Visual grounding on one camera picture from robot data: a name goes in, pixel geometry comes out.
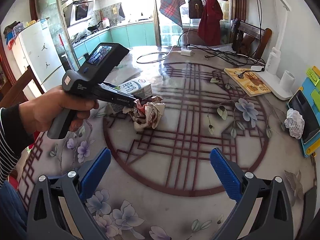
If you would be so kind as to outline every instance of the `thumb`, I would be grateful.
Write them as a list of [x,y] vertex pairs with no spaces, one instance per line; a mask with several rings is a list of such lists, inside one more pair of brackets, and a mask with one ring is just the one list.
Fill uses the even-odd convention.
[[61,107],[77,110],[77,111],[88,111],[93,109],[95,101],[91,99],[81,98],[74,95],[67,94],[63,92],[62,97],[60,98]]

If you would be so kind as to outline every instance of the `table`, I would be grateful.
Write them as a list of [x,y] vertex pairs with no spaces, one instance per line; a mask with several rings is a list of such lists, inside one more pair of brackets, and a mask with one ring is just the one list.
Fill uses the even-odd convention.
[[[173,52],[160,63],[135,63],[142,54],[168,49],[135,47],[106,79],[113,84],[135,76],[149,81],[153,95],[161,95],[166,104],[159,126],[136,132],[129,116],[106,116],[105,103],[101,103],[84,126],[65,139],[50,140],[42,133],[19,182],[18,192],[26,207],[40,175],[61,175],[78,168],[105,146],[113,158],[87,206],[92,215],[105,214],[111,240],[210,239],[235,205],[210,165],[209,153],[215,147],[258,178],[281,176],[291,200],[293,192],[284,170],[301,171],[304,192],[313,187],[315,164],[303,157],[299,141],[281,129],[285,102],[272,94],[249,98],[224,74],[223,69],[232,65],[219,58],[206,60],[200,50],[194,50],[192,57]],[[219,82],[211,83],[213,77]],[[257,110],[254,128],[235,108],[240,98]],[[226,120],[217,113],[220,106],[228,114]],[[249,232],[259,204],[257,201],[241,236]],[[292,207],[295,235],[302,211],[303,201],[297,200]],[[116,224],[115,219],[123,215],[126,221]],[[202,230],[196,231],[198,225]]]

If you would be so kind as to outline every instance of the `red jacket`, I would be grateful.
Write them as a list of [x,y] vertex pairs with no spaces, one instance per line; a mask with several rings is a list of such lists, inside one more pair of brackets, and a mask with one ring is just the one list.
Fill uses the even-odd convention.
[[220,20],[223,12],[217,0],[206,0],[198,28],[198,36],[207,46],[220,45]]

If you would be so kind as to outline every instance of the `human hand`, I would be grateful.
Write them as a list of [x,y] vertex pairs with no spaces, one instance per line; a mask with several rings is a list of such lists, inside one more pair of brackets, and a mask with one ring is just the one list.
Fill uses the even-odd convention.
[[75,132],[90,117],[91,109],[98,109],[99,103],[91,99],[80,98],[63,91],[62,86],[50,89],[45,94],[19,105],[20,118],[28,134],[49,130],[52,121],[63,108],[77,110],[76,118],[69,130]]

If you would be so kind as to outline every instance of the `black sleeve cuff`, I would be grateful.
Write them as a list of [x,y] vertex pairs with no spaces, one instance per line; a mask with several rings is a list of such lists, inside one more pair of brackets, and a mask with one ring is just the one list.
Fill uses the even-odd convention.
[[1,123],[5,134],[5,141],[17,158],[21,152],[34,142],[33,135],[25,131],[20,118],[19,105],[11,106],[1,111]]

